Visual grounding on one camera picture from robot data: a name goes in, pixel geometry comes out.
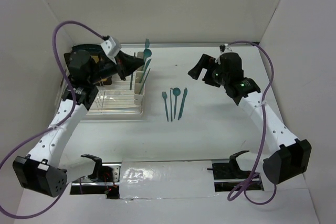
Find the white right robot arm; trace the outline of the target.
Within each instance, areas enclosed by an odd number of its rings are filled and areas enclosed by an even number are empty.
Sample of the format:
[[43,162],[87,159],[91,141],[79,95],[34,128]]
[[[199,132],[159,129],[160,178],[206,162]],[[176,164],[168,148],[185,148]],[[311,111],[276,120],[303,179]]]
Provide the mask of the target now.
[[263,100],[260,87],[244,76],[239,54],[227,52],[217,59],[203,54],[188,75],[197,80],[202,70],[206,70],[204,83],[224,87],[226,94],[265,133],[265,142],[272,154],[263,161],[262,168],[271,183],[278,185],[307,170],[311,144],[294,135]]

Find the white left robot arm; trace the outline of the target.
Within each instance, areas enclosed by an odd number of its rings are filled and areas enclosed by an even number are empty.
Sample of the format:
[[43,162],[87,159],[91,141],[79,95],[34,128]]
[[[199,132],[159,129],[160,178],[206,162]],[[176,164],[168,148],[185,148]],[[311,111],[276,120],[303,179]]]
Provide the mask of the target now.
[[66,184],[86,176],[91,181],[103,177],[102,159],[83,154],[90,161],[75,168],[59,168],[60,158],[80,121],[87,115],[98,94],[97,83],[112,75],[120,79],[134,73],[144,60],[122,51],[110,60],[106,53],[77,50],[65,54],[70,84],[63,93],[58,111],[41,139],[25,157],[17,156],[13,169],[23,188],[50,196],[60,196]]

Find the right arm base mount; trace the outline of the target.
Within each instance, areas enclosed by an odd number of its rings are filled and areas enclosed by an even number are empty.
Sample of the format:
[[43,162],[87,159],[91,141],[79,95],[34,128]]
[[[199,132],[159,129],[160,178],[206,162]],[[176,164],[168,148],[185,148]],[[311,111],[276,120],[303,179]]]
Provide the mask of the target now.
[[213,173],[215,192],[229,192],[240,182],[248,178],[250,171],[240,169],[237,158],[249,151],[240,151],[227,160],[212,161],[212,168],[207,170]]

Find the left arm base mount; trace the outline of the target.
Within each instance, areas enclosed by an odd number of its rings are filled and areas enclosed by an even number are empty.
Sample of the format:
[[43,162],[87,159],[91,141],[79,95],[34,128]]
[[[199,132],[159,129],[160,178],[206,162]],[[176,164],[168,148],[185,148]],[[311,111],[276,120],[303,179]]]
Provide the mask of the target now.
[[119,199],[120,163],[104,163],[101,158],[82,154],[81,158],[89,159],[89,173],[71,183],[71,195],[104,195],[106,199]]

